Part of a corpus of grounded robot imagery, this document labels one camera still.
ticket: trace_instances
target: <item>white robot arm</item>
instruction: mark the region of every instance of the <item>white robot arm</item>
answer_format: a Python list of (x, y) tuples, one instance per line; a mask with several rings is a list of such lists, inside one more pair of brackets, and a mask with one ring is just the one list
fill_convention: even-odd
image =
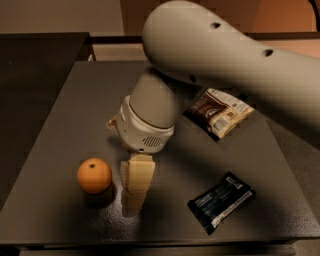
[(241, 91), (258, 110), (320, 143), (319, 59), (256, 42), (186, 1), (151, 13), (143, 47), (154, 68), (146, 69), (117, 115), (118, 135), (129, 151), (160, 151), (177, 117), (205, 87)]

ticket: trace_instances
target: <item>candy bar wrapper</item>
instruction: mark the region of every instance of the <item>candy bar wrapper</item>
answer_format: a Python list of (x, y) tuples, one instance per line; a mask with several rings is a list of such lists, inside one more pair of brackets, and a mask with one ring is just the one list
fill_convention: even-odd
[(205, 130), (222, 139), (253, 111), (254, 109), (243, 101), (210, 88), (184, 114)]
[(218, 185), (190, 200), (188, 207), (210, 235), (224, 218), (255, 194), (249, 185), (228, 172)]

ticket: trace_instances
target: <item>wall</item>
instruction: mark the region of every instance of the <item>wall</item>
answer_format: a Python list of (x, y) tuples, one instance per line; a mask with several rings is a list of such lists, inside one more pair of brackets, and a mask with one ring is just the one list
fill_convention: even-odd
[[(0, 33), (140, 35), (159, 0), (2, 0)], [(242, 32), (315, 31), (308, 0), (198, 0)]]

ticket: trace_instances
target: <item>table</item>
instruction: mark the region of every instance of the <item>table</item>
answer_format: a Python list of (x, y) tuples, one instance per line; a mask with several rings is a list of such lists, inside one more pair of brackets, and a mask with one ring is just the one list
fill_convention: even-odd
[[(320, 237), (308, 206), (265, 119), (257, 112), (214, 142), (181, 116), (176, 134), (156, 154), (144, 207), (122, 207), (120, 161), (128, 154), (105, 123), (130, 94), (146, 62), (76, 62), (0, 212), (0, 244), (204, 246), (284, 243)], [(77, 168), (90, 157), (112, 167), (115, 199), (85, 203)], [(257, 192), (208, 236), (187, 202), (231, 170)]]

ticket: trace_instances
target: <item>orange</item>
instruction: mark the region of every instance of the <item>orange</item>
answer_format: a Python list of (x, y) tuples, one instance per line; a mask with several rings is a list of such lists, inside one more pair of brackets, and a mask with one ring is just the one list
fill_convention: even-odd
[(77, 180), (84, 192), (99, 194), (111, 185), (112, 172), (102, 159), (90, 158), (79, 166)]

